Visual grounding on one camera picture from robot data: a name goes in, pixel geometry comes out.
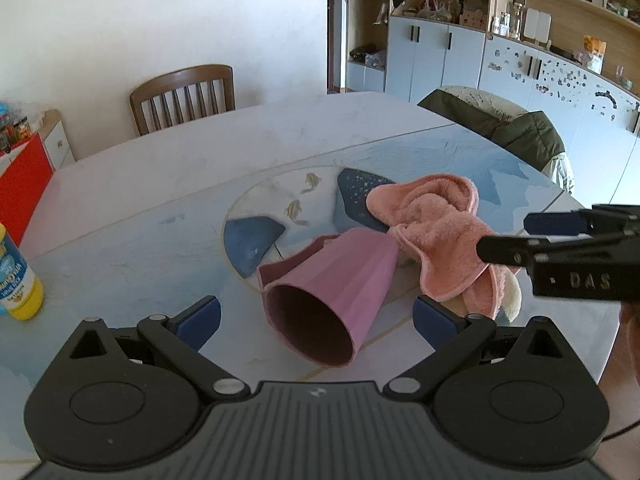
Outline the person right hand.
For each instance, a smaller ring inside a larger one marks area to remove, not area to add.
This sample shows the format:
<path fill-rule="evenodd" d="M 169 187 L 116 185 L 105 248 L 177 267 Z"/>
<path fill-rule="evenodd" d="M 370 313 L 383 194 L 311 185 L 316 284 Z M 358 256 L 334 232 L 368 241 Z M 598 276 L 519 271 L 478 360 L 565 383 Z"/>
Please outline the person right hand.
<path fill-rule="evenodd" d="M 620 326 L 626 330 L 630 351 L 637 352 L 640 332 L 638 302 L 622 302 L 620 304 Z"/>

